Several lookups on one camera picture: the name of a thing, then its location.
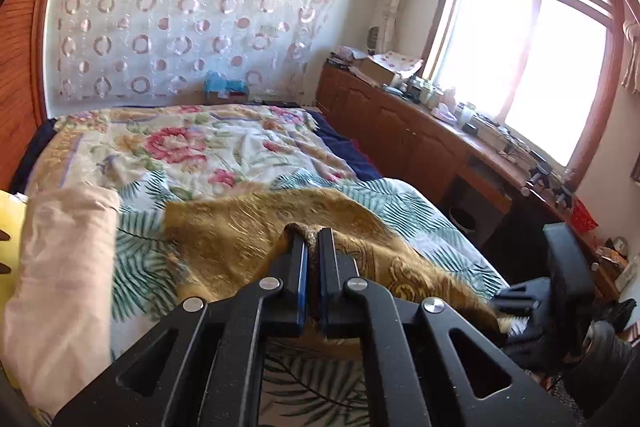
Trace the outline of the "yellow plastic storage box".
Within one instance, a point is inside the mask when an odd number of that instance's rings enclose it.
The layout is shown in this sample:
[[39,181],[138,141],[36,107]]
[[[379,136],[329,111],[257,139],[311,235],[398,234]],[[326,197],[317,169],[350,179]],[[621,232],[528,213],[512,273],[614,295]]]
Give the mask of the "yellow plastic storage box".
[[13,296],[20,264],[20,243],[26,204],[16,195],[0,195],[0,309]]

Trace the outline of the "white circle-pattern curtain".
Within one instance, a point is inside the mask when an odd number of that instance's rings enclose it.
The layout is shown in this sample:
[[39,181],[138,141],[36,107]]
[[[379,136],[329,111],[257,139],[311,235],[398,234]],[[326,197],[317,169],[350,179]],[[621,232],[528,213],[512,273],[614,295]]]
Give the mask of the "white circle-pattern curtain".
[[174,105],[208,76],[254,100],[306,98],[334,0],[53,0],[55,101]]

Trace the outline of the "orange wooden wardrobe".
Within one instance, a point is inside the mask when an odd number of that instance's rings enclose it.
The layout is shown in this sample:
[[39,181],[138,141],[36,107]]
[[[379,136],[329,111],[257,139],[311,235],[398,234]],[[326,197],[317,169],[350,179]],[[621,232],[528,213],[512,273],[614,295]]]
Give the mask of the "orange wooden wardrobe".
[[6,191],[43,124],[43,25],[48,0],[1,5],[1,188]]

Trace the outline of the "cardboard box on sideboard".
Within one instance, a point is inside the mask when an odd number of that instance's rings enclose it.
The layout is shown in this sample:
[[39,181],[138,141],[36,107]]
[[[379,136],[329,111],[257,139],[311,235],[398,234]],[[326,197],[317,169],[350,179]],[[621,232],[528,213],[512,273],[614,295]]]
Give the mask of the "cardboard box on sideboard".
[[366,57],[358,66],[360,72],[382,86],[397,86],[413,76],[423,65],[422,58],[412,58],[394,51]]

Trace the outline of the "floral quilt bedspread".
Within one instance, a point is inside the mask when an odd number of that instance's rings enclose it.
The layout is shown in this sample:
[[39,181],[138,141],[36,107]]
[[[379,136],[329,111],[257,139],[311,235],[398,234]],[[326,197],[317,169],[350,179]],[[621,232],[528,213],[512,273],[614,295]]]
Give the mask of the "floral quilt bedspread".
[[144,207],[262,191],[310,172],[355,179],[302,108],[269,105],[117,107],[58,118],[26,184],[35,196],[77,183],[142,196]]

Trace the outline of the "palm leaf print blanket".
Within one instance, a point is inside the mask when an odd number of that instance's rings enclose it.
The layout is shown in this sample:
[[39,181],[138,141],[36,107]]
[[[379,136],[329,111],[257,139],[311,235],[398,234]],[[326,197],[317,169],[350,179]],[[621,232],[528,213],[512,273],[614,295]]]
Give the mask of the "palm leaf print blanket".
[[[380,218],[421,258],[468,284],[487,301],[506,281],[454,225],[411,185],[393,179],[326,181],[309,171],[279,176],[274,191],[334,188]],[[115,235],[111,357],[117,359],[177,303],[174,251],[163,234],[168,202],[189,195],[171,187],[163,173],[125,185]],[[358,359],[315,355],[271,343],[262,386],[260,421],[265,426],[365,426],[367,396]]]

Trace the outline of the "golden patterned scarf cloth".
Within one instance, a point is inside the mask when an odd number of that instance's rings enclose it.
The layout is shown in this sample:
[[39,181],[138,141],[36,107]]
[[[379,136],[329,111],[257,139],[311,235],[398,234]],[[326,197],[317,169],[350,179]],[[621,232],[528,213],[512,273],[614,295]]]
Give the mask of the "golden patterned scarf cloth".
[[439,297],[502,346],[509,326],[470,285],[419,256],[375,214],[334,188],[299,188],[196,202],[170,202],[163,232],[174,250],[171,270],[180,299],[209,303],[234,296],[268,274],[296,234],[309,248],[309,289],[318,291],[317,235],[333,232],[338,251],[359,273],[393,296],[420,303]]

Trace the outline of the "long wooden sideboard cabinet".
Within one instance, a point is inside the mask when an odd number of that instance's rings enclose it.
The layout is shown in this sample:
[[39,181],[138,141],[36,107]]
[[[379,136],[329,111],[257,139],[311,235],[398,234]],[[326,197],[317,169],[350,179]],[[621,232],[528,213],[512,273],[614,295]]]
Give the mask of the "long wooden sideboard cabinet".
[[469,240],[508,282],[547,274],[542,229],[565,218],[547,197],[523,195],[527,171],[347,70],[322,67],[316,103],[383,176],[408,182],[443,213],[469,213],[475,221]]

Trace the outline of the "wood-framed bright window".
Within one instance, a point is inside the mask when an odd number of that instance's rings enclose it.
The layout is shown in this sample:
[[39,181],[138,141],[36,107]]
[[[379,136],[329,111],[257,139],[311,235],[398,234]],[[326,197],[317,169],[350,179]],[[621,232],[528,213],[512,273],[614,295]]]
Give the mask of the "wood-framed bright window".
[[438,0],[422,74],[577,188],[611,115],[623,18],[623,0]]

